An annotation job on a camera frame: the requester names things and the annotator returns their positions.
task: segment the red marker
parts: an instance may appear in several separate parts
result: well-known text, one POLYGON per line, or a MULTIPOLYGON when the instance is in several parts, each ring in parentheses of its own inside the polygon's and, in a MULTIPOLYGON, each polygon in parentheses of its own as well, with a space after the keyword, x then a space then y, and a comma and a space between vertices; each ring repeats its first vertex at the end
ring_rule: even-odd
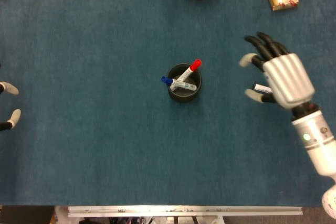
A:
MULTIPOLYGON (((191 75, 197 68, 199 68, 202 65, 202 61, 199 59, 196 59, 194 63, 191 64, 191 66, 184 71, 183 74, 177 79, 177 81, 184 81, 188 78, 189 75, 191 75)), ((172 84, 170 85, 170 89, 174 91, 177 88, 176 85, 172 84)))

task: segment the floor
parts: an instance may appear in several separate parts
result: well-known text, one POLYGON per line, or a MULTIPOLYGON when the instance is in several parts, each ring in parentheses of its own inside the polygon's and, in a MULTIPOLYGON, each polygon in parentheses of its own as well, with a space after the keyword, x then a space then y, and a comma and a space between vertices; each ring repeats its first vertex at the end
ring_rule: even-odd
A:
MULTIPOLYGON (((4 207, 3 224, 49 224, 53 207, 4 207)), ((225 224, 336 224, 323 208, 303 208, 303 216, 224 217, 225 224)))
POLYGON ((303 216, 225 217, 225 224, 336 224, 323 208, 303 208, 303 216))

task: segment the blue marker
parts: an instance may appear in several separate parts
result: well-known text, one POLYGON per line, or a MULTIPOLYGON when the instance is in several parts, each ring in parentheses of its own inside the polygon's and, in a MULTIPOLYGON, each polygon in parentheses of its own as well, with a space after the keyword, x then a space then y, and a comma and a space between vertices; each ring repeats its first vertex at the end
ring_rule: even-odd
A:
POLYGON ((196 85, 189 84, 189 83, 186 83, 186 82, 183 82, 183 81, 177 81, 175 79, 171 79, 171 78, 168 78, 168 77, 165 77, 165 76, 163 76, 161 78, 161 81, 168 84, 168 85, 175 85, 176 87, 180 87, 180 88, 183 88, 183 89, 189 89, 189 90, 192 90, 192 91, 195 91, 197 89, 196 85))

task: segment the red marker cap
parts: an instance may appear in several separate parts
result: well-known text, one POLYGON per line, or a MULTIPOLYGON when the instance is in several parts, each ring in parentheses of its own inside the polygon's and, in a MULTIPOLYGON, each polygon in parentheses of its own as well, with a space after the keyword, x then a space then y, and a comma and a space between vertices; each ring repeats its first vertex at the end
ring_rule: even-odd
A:
POLYGON ((195 71, 197 68, 199 68, 202 65, 202 61, 199 59, 196 59, 194 63, 191 64, 190 69, 191 71, 195 71))

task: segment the robotic hand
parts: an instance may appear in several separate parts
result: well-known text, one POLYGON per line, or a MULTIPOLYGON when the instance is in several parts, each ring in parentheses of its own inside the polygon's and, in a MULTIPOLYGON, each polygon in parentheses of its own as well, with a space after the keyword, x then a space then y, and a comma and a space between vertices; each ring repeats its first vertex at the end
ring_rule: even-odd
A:
MULTIPOLYGON (((286 47, 272 40, 264 33, 258 33, 264 43, 253 36, 245 40, 253 44, 257 54, 244 55, 239 64, 250 63, 259 68, 272 89, 272 93, 260 94, 247 89, 245 94, 251 99, 264 103, 279 103, 293 113, 292 124, 320 175, 329 176, 336 181, 336 141, 328 127, 320 108, 310 102, 315 89, 299 57, 290 53, 286 47)), ((336 219, 336 185, 322 197, 326 212, 336 219)))

